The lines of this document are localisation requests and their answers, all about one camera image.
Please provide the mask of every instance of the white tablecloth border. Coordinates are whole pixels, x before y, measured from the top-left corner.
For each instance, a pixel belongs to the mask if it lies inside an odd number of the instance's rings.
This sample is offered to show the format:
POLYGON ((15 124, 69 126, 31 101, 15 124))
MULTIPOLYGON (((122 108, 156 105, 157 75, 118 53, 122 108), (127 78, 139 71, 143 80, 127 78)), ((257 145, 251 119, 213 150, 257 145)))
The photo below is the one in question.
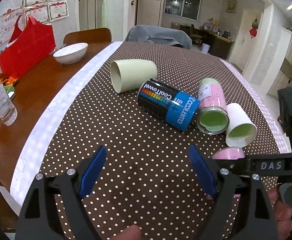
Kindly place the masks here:
POLYGON ((68 108, 121 44, 120 41, 110 44, 87 62, 57 93, 38 119, 25 142, 11 182, 11 195, 20 205, 23 204, 28 189, 41 168, 48 146, 68 108))
POLYGON ((253 90, 253 88, 250 86, 250 84, 243 78, 243 76, 231 65, 230 63, 221 60, 222 63, 226 65, 226 67, 236 76, 236 78, 240 81, 240 83, 244 86, 244 88, 248 91, 250 96, 253 98, 253 100, 256 102, 257 106, 259 107, 260 111, 262 112, 263 116, 265 117, 270 130, 273 134, 273 137, 275 138, 275 141, 278 145, 280 153, 288 153, 289 148, 287 146, 287 143, 284 139, 284 136, 278 129, 276 122, 273 120, 273 117, 271 116, 269 110, 265 107, 261 99, 258 97, 256 92, 253 90))

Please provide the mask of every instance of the human hand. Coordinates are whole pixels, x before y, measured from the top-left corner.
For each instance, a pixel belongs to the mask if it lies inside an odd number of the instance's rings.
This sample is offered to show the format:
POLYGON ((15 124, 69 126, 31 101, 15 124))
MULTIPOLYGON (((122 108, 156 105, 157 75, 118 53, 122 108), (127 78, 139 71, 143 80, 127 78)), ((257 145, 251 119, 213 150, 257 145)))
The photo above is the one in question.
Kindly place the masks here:
POLYGON ((292 220, 289 219, 292 214, 292 208, 288 204, 283 204, 281 200, 278 199, 279 194, 277 187, 268 190, 267 193, 270 200, 275 202, 273 211, 277 219, 279 240, 285 240, 292 230, 292 220))
POLYGON ((140 240, 142 237, 142 231, 139 226, 132 225, 126 228, 120 234, 112 237, 110 240, 140 240))

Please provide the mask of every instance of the black and blue can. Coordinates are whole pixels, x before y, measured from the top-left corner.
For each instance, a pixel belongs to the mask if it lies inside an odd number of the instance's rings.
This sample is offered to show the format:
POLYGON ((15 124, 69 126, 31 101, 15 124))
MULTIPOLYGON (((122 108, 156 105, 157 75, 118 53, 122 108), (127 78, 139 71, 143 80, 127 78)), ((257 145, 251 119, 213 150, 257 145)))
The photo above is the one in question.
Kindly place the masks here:
POLYGON ((137 103, 168 124, 186 131, 200 101, 158 80, 149 79, 139 89, 137 103))

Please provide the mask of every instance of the metal bolt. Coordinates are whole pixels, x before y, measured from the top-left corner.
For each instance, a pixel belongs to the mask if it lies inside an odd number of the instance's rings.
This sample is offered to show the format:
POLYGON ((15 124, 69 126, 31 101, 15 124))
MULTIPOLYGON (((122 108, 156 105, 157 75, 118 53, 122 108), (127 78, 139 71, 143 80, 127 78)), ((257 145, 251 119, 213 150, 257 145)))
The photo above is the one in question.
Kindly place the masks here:
POLYGON ((41 173, 37 173, 36 176, 35 176, 35 178, 36 178, 37 180, 41 180, 43 177, 44 177, 44 175, 41 174, 41 173))
POLYGON ((76 172, 76 170, 75 169, 69 169, 69 170, 67 170, 67 174, 68 175, 74 175, 75 174, 75 172, 76 172))
POLYGON ((260 179, 260 176, 258 174, 252 174, 252 178, 254 180, 259 180, 260 179))
POLYGON ((225 168, 222 168, 222 169, 220 170, 220 173, 221 173, 222 175, 228 175, 228 174, 229 174, 229 170, 227 170, 227 169, 225 169, 225 168))

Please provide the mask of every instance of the white refrigerator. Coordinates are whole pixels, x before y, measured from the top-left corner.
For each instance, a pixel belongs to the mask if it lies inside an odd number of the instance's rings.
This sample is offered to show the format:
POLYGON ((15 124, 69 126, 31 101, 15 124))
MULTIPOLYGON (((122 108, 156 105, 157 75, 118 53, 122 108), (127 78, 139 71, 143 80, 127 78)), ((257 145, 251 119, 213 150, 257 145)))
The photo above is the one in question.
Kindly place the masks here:
POLYGON ((164 0, 138 0, 137 25, 161 26, 164 0))

